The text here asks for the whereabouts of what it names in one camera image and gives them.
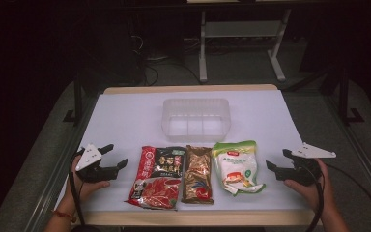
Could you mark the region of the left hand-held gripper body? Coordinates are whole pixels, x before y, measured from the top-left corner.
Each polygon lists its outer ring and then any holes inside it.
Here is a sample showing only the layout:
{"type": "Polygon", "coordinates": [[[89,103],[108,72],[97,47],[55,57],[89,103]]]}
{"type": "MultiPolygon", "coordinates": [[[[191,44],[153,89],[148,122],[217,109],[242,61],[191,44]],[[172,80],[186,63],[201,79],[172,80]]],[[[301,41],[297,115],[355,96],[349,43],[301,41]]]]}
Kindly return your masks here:
{"type": "Polygon", "coordinates": [[[116,166],[101,167],[102,156],[98,147],[88,144],[81,152],[80,161],[75,168],[77,176],[86,183],[116,180],[119,170],[116,166]]]}

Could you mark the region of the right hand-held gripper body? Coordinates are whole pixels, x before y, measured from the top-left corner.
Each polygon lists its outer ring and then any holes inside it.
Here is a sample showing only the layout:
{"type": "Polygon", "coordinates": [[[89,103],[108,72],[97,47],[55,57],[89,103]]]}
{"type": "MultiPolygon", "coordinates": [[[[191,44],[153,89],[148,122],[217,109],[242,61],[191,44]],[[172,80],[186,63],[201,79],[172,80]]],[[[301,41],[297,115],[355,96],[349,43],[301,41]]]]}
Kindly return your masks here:
{"type": "Polygon", "coordinates": [[[277,167],[274,171],[278,181],[293,180],[303,186],[310,186],[322,176],[322,171],[316,159],[332,159],[335,152],[303,143],[297,150],[292,151],[293,168],[277,167]]]}

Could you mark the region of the white and green food packet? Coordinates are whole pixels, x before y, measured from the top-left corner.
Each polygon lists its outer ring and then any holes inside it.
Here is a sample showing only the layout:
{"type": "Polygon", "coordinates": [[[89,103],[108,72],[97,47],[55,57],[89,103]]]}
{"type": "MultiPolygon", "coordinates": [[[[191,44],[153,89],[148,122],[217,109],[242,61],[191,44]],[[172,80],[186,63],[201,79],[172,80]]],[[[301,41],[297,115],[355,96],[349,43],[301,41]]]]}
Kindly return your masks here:
{"type": "Polygon", "coordinates": [[[232,195],[258,193],[266,185],[257,183],[257,144],[254,140],[216,143],[212,148],[215,171],[222,187],[232,195]]]}

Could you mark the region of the red and black seasoning packet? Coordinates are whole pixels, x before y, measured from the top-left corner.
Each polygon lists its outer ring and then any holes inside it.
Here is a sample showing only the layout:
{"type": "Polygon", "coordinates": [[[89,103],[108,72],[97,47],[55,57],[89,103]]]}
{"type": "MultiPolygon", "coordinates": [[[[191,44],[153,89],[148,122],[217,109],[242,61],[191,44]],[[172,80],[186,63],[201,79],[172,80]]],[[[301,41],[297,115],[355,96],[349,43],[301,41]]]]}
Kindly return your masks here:
{"type": "Polygon", "coordinates": [[[183,178],[186,149],[143,146],[127,203],[144,209],[174,210],[183,178]]]}

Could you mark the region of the brown and gold snack packet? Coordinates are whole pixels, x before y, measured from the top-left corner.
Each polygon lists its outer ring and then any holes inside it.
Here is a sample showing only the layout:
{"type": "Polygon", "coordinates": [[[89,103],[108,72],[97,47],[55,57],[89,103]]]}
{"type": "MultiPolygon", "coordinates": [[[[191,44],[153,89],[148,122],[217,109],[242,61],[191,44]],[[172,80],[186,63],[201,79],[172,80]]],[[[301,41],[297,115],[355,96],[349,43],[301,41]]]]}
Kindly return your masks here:
{"type": "Polygon", "coordinates": [[[212,149],[208,147],[186,146],[183,203],[209,205],[214,203],[211,152],[212,149]]]}

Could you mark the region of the clear plastic container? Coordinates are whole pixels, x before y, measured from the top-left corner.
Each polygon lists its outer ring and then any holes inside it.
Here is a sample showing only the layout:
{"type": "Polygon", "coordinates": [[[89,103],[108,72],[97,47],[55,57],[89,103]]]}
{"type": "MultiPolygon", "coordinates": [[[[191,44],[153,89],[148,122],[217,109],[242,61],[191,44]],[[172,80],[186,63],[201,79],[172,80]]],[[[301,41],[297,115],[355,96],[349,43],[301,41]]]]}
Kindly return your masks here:
{"type": "Polygon", "coordinates": [[[225,99],[168,99],[163,103],[161,127],[172,142],[219,142],[231,128],[225,99]]]}

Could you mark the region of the person's right hand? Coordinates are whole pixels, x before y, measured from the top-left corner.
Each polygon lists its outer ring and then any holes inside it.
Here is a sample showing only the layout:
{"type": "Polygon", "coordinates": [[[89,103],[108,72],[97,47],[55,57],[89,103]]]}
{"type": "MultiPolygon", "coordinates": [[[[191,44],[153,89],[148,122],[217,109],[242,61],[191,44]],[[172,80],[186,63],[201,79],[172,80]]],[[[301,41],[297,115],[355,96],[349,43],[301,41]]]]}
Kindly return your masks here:
{"type": "MultiPolygon", "coordinates": [[[[328,168],[320,159],[316,159],[316,161],[318,162],[323,174],[323,176],[319,179],[319,182],[322,184],[322,187],[324,189],[324,209],[322,215],[326,215],[332,213],[334,210],[337,209],[337,207],[334,200],[333,187],[329,178],[328,168]]],[[[293,180],[284,181],[284,185],[299,193],[306,200],[306,202],[309,204],[310,208],[314,212],[318,211],[319,194],[316,187],[306,187],[293,180]]]]}

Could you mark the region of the person's left hand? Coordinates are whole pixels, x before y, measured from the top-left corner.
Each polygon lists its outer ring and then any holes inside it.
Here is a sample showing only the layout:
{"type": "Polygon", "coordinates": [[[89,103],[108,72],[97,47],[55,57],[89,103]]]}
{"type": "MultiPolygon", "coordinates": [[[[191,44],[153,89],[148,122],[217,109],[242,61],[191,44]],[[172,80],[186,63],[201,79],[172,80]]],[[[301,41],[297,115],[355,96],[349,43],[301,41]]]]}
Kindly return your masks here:
{"type": "Polygon", "coordinates": [[[58,205],[58,209],[62,212],[73,213],[75,211],[74,199],[72,195],[72,190],[75,189],[80,201],[86,201],[90,196],[99,189],[105,189],[110,186],[109,181],[101,181],[97,183],[84,184],[77,174],[75,173],[75,168],[80,161],[80,156],[74,158],[71,167],[71,174],[67,180],[67,186],[64,196],[58,205]]]}

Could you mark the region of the white table sheet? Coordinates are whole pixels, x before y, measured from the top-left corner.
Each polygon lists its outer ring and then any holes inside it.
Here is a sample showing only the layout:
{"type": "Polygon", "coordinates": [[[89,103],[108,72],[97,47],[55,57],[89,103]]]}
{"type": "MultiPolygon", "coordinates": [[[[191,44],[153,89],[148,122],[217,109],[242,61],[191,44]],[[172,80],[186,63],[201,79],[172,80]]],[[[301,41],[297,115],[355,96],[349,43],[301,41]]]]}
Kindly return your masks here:
{"type": "Polygon", "coordinates": [[[296,192],[275,179],[266,167],[269,160],[280,167],[290,167],[292,161],[282,155],[284,149],[296,150],[302,139],[291,118],[285,100],[278,90],[215,91],[188,93],[104,94],[99,97],[83,135],[82,147],[92,143],[98,147],[112,144],[101,164],[112,166],[127,159],[111,186],[95,192],[82,203],[84,212],[140,212],[142,209],[127,202],[135,180],[142,148],[167,147],[175,143],[162,131],[163,103],[167,99],[225,99],[229,102],[231,128],[226,142],[254,140],[257,143],[257,182],[266,187],[259,193],[236,196],[224,190],[212,176],[212,205],[177,204],[177,211],[226,210],[298,210],[307,207],[296,192]]]}

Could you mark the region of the black metal stand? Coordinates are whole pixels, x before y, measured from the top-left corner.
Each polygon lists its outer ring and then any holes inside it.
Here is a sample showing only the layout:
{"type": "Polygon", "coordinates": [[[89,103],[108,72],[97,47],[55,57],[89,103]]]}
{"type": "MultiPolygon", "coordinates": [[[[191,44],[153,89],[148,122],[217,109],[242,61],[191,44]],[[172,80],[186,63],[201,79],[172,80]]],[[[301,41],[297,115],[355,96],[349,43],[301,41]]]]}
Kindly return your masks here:
{"type": "Polygon", "coordinates": [[[351,123],[362,123],[363,118],[356,108],[348,107],[349,74],[346,69],[342,70],[339,81],[338,113],[341,121],[349,126],[351,123]]]}
{"type": "Polygon", "coordinates": [[[74,109],[68,110],[63,121],[73,123],[75,126],[80,122],[82,117],[82,85],[80,75],[77,73],[73,80],[73,102],[74,109]]]}

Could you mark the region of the silver metal rail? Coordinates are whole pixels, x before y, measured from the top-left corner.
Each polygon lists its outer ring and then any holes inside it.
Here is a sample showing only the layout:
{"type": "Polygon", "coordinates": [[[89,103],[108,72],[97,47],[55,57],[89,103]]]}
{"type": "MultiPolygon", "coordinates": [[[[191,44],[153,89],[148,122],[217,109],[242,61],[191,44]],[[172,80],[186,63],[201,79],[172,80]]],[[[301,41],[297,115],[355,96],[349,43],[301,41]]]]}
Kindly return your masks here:
{"type": "Polygon", "coordinates": [[[367,99],[351,98],[350,108],[346,109],[347,118],[339,115],[338,99],[324,96],[324,101],[334,122],[350,142],[359,163],[371,184],[371,105],[367,99]]]}
{"type": "Polygon", "coordinates": [[[75,101],[71,102],[65,113],[56,112],[54,116],[49,116],[47,133],[44,127],[44,135],[38,137],[39,141],[43,139],[43,145],[33,152],[36,158],[32,162],[35,183],[43,186],[22,232],[42,232],[46,226],[68,178],[71,157],[80,146],[97,100],[97,97],[83,99],[83,113],[77,123],[64,121],[69,110],[75,107],[75,101]]]}

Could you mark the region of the white metal table frame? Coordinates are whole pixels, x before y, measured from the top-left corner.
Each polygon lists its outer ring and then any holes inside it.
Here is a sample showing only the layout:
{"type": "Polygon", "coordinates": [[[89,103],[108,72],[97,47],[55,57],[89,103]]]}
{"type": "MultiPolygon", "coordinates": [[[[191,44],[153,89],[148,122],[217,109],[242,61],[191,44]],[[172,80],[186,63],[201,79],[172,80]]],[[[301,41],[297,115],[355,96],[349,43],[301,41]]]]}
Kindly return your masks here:
{"type": "Polygon", "coordinates": [[[200,52],[199,52],[199,74],[200,80],[206,82],[207,62],[206,62],[206,39],[212,38],[275,38],[272,49],[268,50],[275,77],[278,81],[284,82],[286,77],[277,59],[278,51],[283,41],[287,28],[291,9],[284,11],[279,20],[260,20],[260,21],[224,21],[213,22],[206,20],[206,13],[201,13],[200,26],[200,52]]]}

